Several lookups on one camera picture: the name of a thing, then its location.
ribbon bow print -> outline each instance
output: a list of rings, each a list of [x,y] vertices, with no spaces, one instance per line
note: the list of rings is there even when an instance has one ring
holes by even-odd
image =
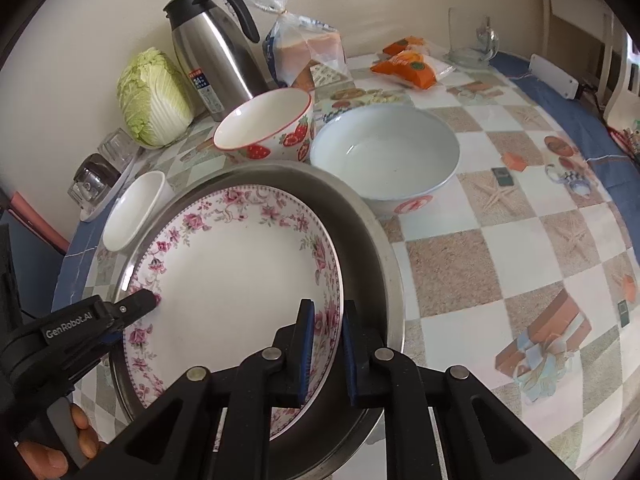
[[[552,334],[543,343],[533,343],[527,330],[516,339],[518,350],[524,359],[513,371],[513,380],[534,402],[540,397],[550,397],[556,392],[556,384],[571,371],[572,351],[566,342],[584,321],[584,315],[578,313],[561,335]]]

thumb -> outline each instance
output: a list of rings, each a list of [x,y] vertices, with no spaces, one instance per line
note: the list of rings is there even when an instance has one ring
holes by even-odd
[[[38,480],[58,478],[66,473],[68,465],[61,451],[35,442],[21,442],[17,449]]]

floral plate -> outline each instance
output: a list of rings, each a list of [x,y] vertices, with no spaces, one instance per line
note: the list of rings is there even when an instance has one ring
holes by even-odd
[[[318,217],[268,186],[236,186],[191,203],[136,264],[129,293],[148,288],[158,307],[129,326],[131,383],[147,407],[188,368],[237,366],[295,323],[300,300],[316,308],[309,390],[301,410],[274,408],[271,438],[309,407],[334,361],[342,277]]]

metal screw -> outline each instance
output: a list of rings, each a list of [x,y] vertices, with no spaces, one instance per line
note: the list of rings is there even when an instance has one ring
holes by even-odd
[[[391,361],[394,358],[394,351],[389,348],[378,348],[373,355],[380,361]]]
[[[202,366],[194,366],[187,370],[187,379],[193,382],[201,381],[207,376],[207,369]]]
[[[275,346],[270,346],[262,351],[262,357],[267,359],[267,361],[275,361],[276,359],[279,359],[281,355],[282,350]]]
[[[455,365],[449,369],[449,373],[455,379],[464,380],[469,377],[469,370],[467,370],[463,365]]]

glass mug handle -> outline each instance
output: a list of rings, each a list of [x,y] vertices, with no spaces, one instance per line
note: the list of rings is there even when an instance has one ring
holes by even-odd
[[[498,54],[500,39],[498,34],[491,28],[491,23],[487,23],[485,27],[479,27],[476,33],[481,47],[480,52],[483,54],[481,61],[493,59]]]

